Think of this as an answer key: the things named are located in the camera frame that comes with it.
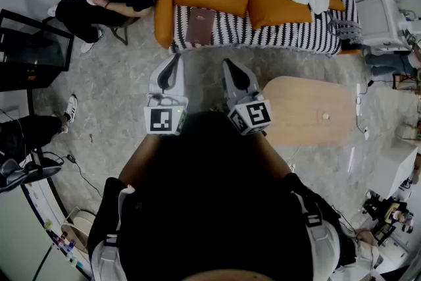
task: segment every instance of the wooden table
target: wooden table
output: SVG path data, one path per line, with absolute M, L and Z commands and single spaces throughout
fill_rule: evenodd
M 272 108 L 265 129 L 272 146 L 339 143 L 352 128 L 355 101 L 339 84 L 280 76 L 263 95 Z

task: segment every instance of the black pants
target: black pants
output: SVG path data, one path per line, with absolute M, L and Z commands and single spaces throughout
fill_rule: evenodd
M 61 120 L 54 116 L 27 116 L 0 124 L 0 164 L 9 158 L 16 162 L 25 159 L 31 150 L 47 145 L 61 130 Z
M 72 34 L 88 43 L 98 41 L 97 28 L 92 24 L 119 26 L 128 19 L 120 13 L 90 5 L 86 0 L 62 0 L 55 16 Z

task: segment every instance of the chair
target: chair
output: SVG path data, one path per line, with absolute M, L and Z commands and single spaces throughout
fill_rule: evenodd
M 121 24 L 119 26 L 109 26 L 109 25 L 105 25 L 105 26 L 106 27 L 109 27 L 111 29 L 111 32 L 112 32 L 113 36 L 115 36 L 125 46 L 127 46 L 129 44 L 128 37 L 127 37 L 127 27 L 130 26 L 131 24 L 134 24 L 138 20 L 139 20 L 139 18 L 129 18 L 125 22 L 123 22 L 123 24 Z M 119 28 L 123 28 L 124 29 L 124 39 L 117 34 L 117 30 Z

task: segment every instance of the cable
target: cable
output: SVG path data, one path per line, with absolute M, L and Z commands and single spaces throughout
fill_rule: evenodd
M 376 81 L 373 81 L 373 82 L 385 82 L 385 83 L 390 83 L 390 82 L 394 82 L 394 81 L 376 80 Z
M 92 188 L 94 188 L 96 190 L 96 192 L 98 192 L 99 197 L 102 198 L 103 196 L 99 193 L 99 190 L 94 185 L 92 185 L 91 183 L 89 183 L 89 181 L 85 177 L 82 176 L 82 170 L 81 170 L 79 164 L 76 161 L 74 162 L 74 164 L 76 164 L 78 166 L 80 176 L 85 180 L 85 182 L 87 182 Z
M 54 155 L 54 156 L 56 156 L 58 159 L 60 159 L 61 160 L 61 164 L 59 164 L 59 165 L 63 165 L 64 164 L 64 159 L 63 158 L 66 158 L 66 157 L 60 157 L 59 155 L 56 155 L 55 153 L 53 153 L 53 152 L 51 152 L 51 151 L 44 151 L 44 152 L 42 152 L 42 154 L 44 155 L 44 154 L 50 154 L 50 155 Z
M 289 165 L 289 162 L 292 160 L 292 157 L 294 157 L 297 154 L 297 152 L 300 150 L 300 148 L 301 148 L 301 145 L 298 147 L 296 152 L 294 152 L 294 154 L 288 159 L 287 165 Z
M 13 117 L 10 117 L 3 109 L 0 109 L 0 111 L 3 114 L 5 114 L 7 117 L 9 117 L 12 121 L 15 120 Z M 25 146 L 25 161 L 24 161 L 24 164 L 22 164 L 22 166 L 23 166 L 22 170 L 24 170 L 25 169 L 25 165 L 26 165 L 26 142 L 25 142 L 25 137 L 24 137 L 24 131 L 22 129 L 22 125 L 20 124 L 19 120 L 15 120 L 15 121 L 17 121 L 17 123 L 19 123 L 20 133 L 22 134 L 22 139 L 24 141 L 24 146 Z
M 357 237 L 357 231 L 353 228 L 353 225 L 351 225 L 351 224 L 349 223 L 349 221 L 348 221 L 348 220 L 347 220 L 347 219 L 343 216 L 343 214 L 341 213 L 341 211 L 338 211 L 334 205 L 330 205 L 330 206 L 332 206 L 332 208 L 335 210 L 335 212 L 339 213 L 339 215 L 340 215 L 340 216 L 344 219 L 344 221 L 346 221 L 346 222 L 347 222 L 347 224 L 349 225 L 349 227 L 351 227 L 351 228 L 352 228 L 352 231 L 351 231 L 351 230 L 348 228 L 348 226 L 346 226 L 344 223 L 342 223 L 342 222 L 341 222 L 341 224 L 342 224 L 342 225 L 344 225 L 348 231 L 350 231 L 350 232 L 354 232 L 355 237 Z
M 358 130 L 360 130 L 360 133 L 361 133 L 361 134 L 365 134 L 365 133 L 366 133 L 365 131 L 362 131 L 362 130 L 360 129 L 360 126 L 358 125 L 358 115 L 355 117 L 355 124 L 357 125 L 357 129 L 358 129 Z
M 76 162 L 76 159 L 72 156 L 72 155 L 67 155 L 66 156 L 66 158 L 67 158 L 67 160 L 69 161 L 69 162 L 71 162 L 71 163 L 73 163 L 73 164 L 76 164 L 77 166 L 78 166 L 78 168 L 79 168 L 79 173 L 80 173 L 80 176 L 85 180 L 85 182 L 87 182 L 93 189 L 95 189 L 96 190 L 96 192 L 98 192 L 98 194 L 99 194 L 99 196 L 102 198 L 103 196 L 99 193 L 99 190 L 94 186 L 94 185 L 92 185 L 91 183 L 89 183 L 89 181 L 82 175 L 82 170 L 81 170 L 81 168 L 80 168 L 80 166 L 79 166 L 79 164 Z
M 50 254 L 50 252 L 51 252 L 51 248 L 53 248 L 53 245 L 51 245 L 51 246 L 49 247 L 49 249 L 47 250 L 47 253 L 44 255 L 44 258 L 42 259 L 41 263 L 39 264 L 38 269 L 37 269 L 37 271 L 36 271 L 36 273 L 35 273 L 34 278 L 32 279 L 32 281 L 35 281 L 35 280 L 37 279 L 38 274 L 39 274 L 39 271 L 41 270 L 42 266 L 44 265 L 44 262 L 45 262 L 45 260 L 47 259 L 48 254 Z
M 365 91 L 365 93 L 359 93 L 359 95 L 366 95 L 367 94 L 367 92 L 368 92 L 368 88 L 370 87 L 371 85 L 370 85 L 370 82 L 368 83 L 368 85 L 367 85 L 367 89 L 366 89 L 366 91 Z
M 56 156 L 58 159 L 61 159 L 61 161 L 62 161 L 62 163 L 60 164 L 60 165 L 63 165 L 64 164 L 64 158 L 65 159 L 67 159 L 69 162 L 71 162 L 71 163 L 73 163 L 73 164 L 76 164 L 77 166 L 78 166 L 78 168 L 79 168 L 79 173 L 80 173 L 80 176 L 85 180 L 85 182 L 87 182 L 93 189 L 95 189 L 96 190 L 96 192 L 98 192 L 98 194 L 99 194 L 99 196 L 102 198 L 103 196 L 99 193 L 99 190 L 94 186 L 94 185 L 92 185 L 83 175 L 82 175 L 82 170 L 81 170 L 81 168 L 80 168 L 80 166 L 79 166 L 79 164 L 76 162 L 76 159 L 72 156 L 72 155 L 67 155 L 67 156 L 64 156 L 64 157 L 60 157 L 59 155 L 57 155 L 56 153 L 53 153 L 53 152 L 51 152 L 51 151 L 44 151 L 43 153 L 47 153 L 47 154 L 50 154 L 50 155 L 54 155 L 54 156 Z
M 402 82 L 404 82 L 406 79 L 411 80 L 415 83 L 418 83 L 418 80 L 414 80 L 413 78 L 410 78 L 410 75 L 408 75 L 407 70 L 405 69 L 405 62 L 403 61 L 402 55 L 399 54 L 399 57 L 401 58 L 402 61 L 402 66 L 403 66 L 403 72 L 405 73 L 405 75 L 407 76 L 407 78 L 403 79 Z

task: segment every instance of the white machine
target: white machine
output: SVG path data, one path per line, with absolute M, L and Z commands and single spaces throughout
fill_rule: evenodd
M 271 123 L 272 112 L 256 76 L 230 59 L 225 59 L 222 66 L 228 118 L 241 135 L 261 132 Z M 189 103 L 180 54 L 161 63 L 152 73 L 147 100 L 148 105 L 144 108 L 147 133 L 180 135 Z

